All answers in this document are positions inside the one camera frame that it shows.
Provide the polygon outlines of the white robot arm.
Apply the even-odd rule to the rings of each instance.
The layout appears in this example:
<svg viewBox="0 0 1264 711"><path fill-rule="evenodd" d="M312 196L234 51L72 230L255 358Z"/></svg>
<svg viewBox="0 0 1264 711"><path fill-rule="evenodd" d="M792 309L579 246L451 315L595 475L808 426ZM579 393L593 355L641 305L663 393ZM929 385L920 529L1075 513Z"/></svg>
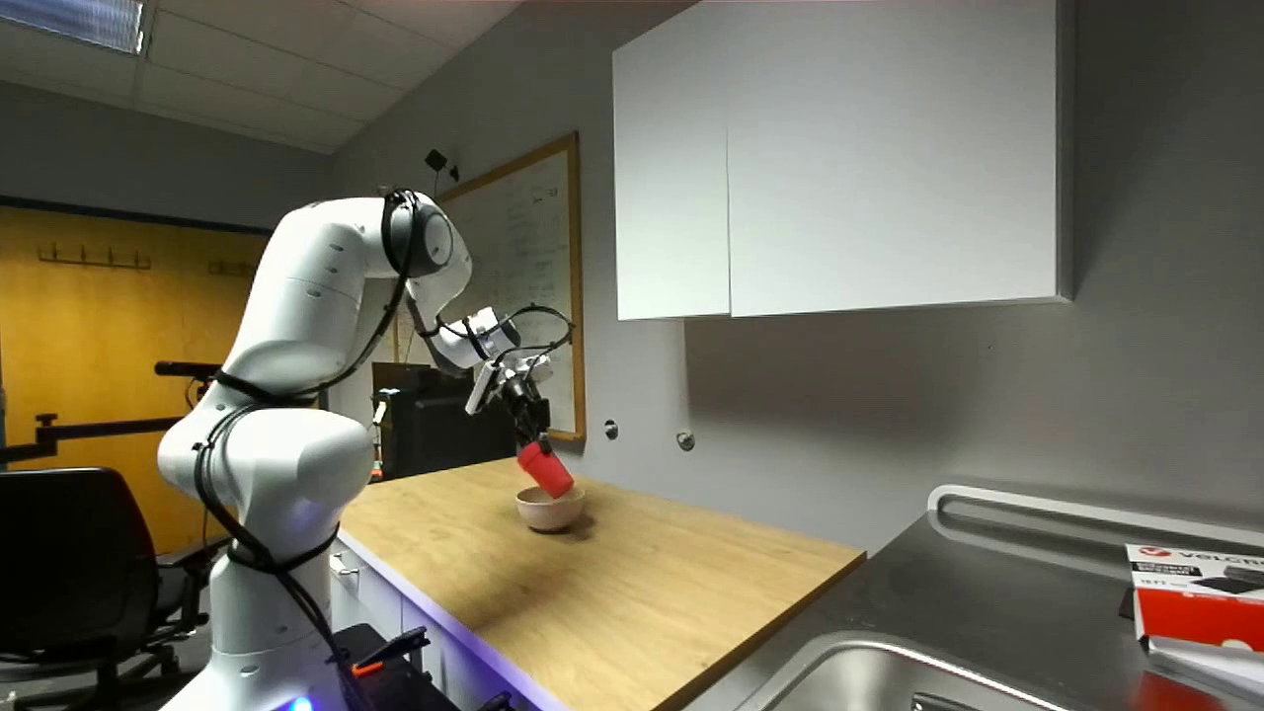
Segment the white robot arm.
<svg viewBox="0 0 1264 711"><path fill-rule="evenodd" d="M362 287L381 281L388 309L413 318L431 355L475 377L467 404L514 409L516 466L543 495L570 495L571 475L538 420L542 350L493 309L446 310L468 272L459 223L417 189L312 201L275 221L225 362L156 442L160 477L227 529L208 571L208 664L160 711L413 711L433 697L410 668L424 630L379 638L327 622L327 543L372 477L373 439L321 393L388 331L362 310Z"/></svg>

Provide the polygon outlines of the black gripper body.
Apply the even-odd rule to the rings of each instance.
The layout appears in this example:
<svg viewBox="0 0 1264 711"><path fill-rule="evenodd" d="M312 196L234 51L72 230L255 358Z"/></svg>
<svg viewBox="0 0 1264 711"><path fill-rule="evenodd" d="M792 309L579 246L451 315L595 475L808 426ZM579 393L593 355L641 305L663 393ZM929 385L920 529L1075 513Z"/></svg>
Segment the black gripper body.
<svg viewBox="0 0 1264 711"><path fill-rule="evenodd" d="M499 404L510 413L510 430L516 445L538 442L550 430L550 397L538 385L538 372L529 358L500 358L499 375Z"/></svg>

